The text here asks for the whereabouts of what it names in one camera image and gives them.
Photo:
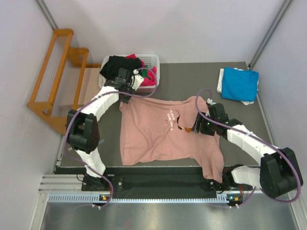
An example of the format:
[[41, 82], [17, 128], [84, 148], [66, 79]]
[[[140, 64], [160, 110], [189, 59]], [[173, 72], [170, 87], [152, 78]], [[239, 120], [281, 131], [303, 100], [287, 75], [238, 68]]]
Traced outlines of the pink t shirt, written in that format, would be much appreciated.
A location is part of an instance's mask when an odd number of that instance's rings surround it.
[[208, 110], [206, 102], [195, 96], [184, 101], [131, 98], [121, 103], [119, 148], [122, 164], [194, 159], [203, 177], [222, 182], [224, 158], [219, 136], [195, 133], [191, 129], [198, 111]]

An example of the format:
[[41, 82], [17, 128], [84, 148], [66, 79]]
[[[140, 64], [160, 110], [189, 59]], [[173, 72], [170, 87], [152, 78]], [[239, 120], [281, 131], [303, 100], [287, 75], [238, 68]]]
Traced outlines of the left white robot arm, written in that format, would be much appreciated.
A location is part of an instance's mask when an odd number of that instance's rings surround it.
[[66, 142], [80, 156], [86, 168], [84, 190], [101, 191], [107, 188], [109, 179], [103, 175], [103, 164], [98, 144], [98, 121], [111, 105], [121, 100], [127, 102], [143, 83], [140, 70], [120, 68], [118, 75], [106, 80], [99, 93], [79, 110], [70, 110], [67, 116]]

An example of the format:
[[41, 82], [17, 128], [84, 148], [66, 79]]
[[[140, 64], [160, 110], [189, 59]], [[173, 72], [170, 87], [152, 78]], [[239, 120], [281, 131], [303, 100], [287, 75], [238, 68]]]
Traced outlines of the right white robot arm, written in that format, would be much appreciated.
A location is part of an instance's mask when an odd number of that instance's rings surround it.
[[234, 190], [241, 184], [247, 184], [259, 188], [272, 199], [293, 190], [300, 193], [303, 178], [292, 149], [281, 149], [267, 143], [237, 119], [229, 119], [221, 103], [208, 100], [206, 104], [208, 110], [205, 113], [198, 112], [193, 132], [219, 135], [240, 147], [258, 163], [258, 167], [232, 167], [224, 177], [224, 184], [228, 189]]

